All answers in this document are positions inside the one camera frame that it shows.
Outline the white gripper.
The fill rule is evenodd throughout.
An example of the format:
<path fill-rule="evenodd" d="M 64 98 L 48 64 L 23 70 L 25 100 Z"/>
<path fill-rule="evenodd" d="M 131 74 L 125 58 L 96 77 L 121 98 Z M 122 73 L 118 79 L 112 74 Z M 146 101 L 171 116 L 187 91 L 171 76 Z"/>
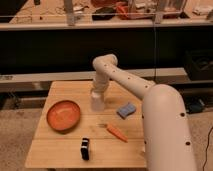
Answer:
<path fill-rule="evenodd" d="M 104 93 L 109 86 L 109 80 L 103 77 L 96 76 L 93 79 L 92 91 L 96 93 Z"/>

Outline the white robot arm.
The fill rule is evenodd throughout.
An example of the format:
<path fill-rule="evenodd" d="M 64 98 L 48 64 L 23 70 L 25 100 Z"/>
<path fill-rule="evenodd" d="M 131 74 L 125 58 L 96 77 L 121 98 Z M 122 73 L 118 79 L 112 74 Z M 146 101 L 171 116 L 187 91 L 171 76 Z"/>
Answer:
<path fill-rule="evenodd" d="M 148 171 L 197 171 L 184 101 L 166 84 L 156 84 L 117 67 L 114 54 L 96 57 L 91 108 L 105 109 L 105 91 L 114 80 L 142 101 L 145 157 Z"/>

